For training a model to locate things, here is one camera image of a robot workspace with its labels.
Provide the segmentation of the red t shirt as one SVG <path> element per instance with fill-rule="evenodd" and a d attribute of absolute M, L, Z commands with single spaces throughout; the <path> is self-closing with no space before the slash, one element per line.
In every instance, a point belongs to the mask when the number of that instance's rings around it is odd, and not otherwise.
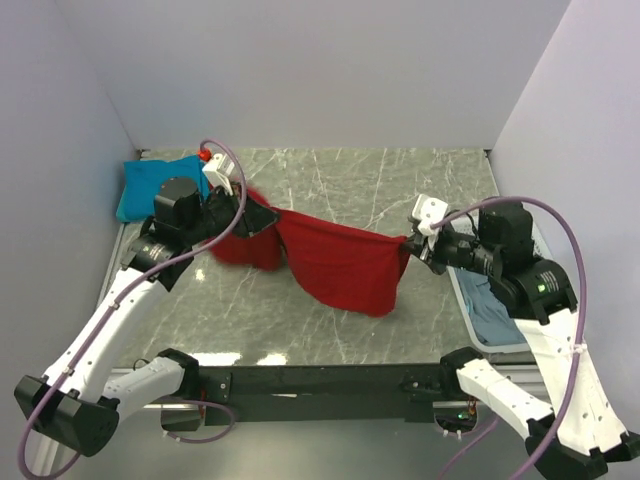
<path fill-rule="evenodd" d="M 279 221 L 250 238 L 231 234 L 210 249 L 220 263 L 273 272 L 287 265 L 299 286 L 332 308 L 383 317 L 396 305 L 409 261 L 405 236 L 387 236 L 275 208 Z"/>

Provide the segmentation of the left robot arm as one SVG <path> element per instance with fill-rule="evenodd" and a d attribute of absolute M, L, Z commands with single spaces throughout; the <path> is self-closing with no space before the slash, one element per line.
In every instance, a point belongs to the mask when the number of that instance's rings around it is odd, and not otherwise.
<path fill-rule="evenodd" d="M 279 220 L 238 182 L 203 196 L 187 177 L 166 181 L 153 208 L 78 337 L 41 377 L 23 377 L 14 391 L 31 429 L 85 457 L 102 450 L 118 424 L 145 405 L 200 398 L 198 361 L 175 349 L 116 380 L 111 371 L 137 322 L 173 289 L 201 243 L 229 234 L 250 238 Z"/>

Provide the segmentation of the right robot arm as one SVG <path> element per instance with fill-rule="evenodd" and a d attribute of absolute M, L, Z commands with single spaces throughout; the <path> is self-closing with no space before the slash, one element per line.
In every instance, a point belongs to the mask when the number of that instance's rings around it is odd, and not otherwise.
<path fill-rule="evenodd" d="M 542 401 L 499 373 L 472 347 L 440 360 L 437 386 L 452 399 L 484 403 L 524 440 L 530 467 L 546 479 L 597 479 L 608 466 L 639 456 L 639 436 L 618 418 L 584 339 L 587 281 L 573 249 L 579 286 L 535 251 L 527 197 L 490 197 L 460 211 L 421 194 L 409 220 L 406 250 L 441 274 L 448 267 L 487 277 L 533 354 L 549 399 Z"/>

